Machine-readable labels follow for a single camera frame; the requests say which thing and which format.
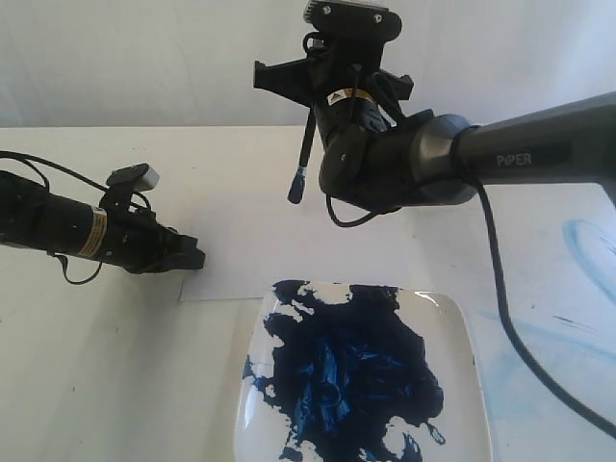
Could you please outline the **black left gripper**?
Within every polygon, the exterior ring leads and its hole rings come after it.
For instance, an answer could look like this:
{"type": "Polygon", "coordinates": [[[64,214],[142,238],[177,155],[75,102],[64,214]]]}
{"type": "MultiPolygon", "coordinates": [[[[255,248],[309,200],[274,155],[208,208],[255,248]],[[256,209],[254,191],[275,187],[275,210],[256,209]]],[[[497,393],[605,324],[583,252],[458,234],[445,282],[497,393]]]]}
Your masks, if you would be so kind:
{"type": "Polygon", "coordinates": [[[101,198],[107,224],[93,260],[134,274],[202,270],[206,254],[197,248],[198,239],[163,226],[147,208],[132,207],[131,196],[107,190],[101,198]]]}

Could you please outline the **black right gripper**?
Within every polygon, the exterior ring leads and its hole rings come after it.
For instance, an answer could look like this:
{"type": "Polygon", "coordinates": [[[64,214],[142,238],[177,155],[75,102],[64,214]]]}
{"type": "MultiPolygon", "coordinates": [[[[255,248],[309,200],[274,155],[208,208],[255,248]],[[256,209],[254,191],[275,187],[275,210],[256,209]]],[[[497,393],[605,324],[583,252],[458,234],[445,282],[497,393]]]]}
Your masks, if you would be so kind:
{"type": "Polygon", "coordinates": [[[254,62],[253,88],[313,108],[323,157],[319,186],[367,212],[394,212],[418,196],[410,151],[431,110],[405,115],[399,102],[413,91],[409,75],[382,70],[383,44],[308,36],[306,58],[254,62]]]}

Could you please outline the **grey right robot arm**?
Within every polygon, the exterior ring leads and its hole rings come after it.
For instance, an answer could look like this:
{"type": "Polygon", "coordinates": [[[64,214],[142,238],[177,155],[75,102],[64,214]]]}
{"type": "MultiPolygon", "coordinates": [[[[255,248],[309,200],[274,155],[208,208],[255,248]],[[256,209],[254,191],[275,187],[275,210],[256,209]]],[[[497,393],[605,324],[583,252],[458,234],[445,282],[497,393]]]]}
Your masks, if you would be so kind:
{"type": "Polygon", "coordinates": [[[413,80],[380,66],[381,46],[309,34],[303,59],[256,63],[253,84],[309,110],[319,185],[373,214],[457,205],[472,183],[595,183],[615,193],[615,96],[594,96],[491,124],[401,110],[413,80]]]}

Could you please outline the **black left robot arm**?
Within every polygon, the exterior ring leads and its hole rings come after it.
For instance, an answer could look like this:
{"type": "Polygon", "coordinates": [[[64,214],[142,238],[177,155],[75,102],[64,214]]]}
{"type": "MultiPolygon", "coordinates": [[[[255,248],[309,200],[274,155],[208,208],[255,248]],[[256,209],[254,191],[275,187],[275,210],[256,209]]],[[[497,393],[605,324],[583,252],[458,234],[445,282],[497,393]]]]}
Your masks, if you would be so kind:
{"type": "Polygon", "coordinates": [[[134,274],[201,270],[198,240],[165,227],[147,208],[129,209],[132,195],[152,190],[158,174],[147,164],[113,171],[97,207],[1,172],[1,243],[123,268],[134,274]]]}

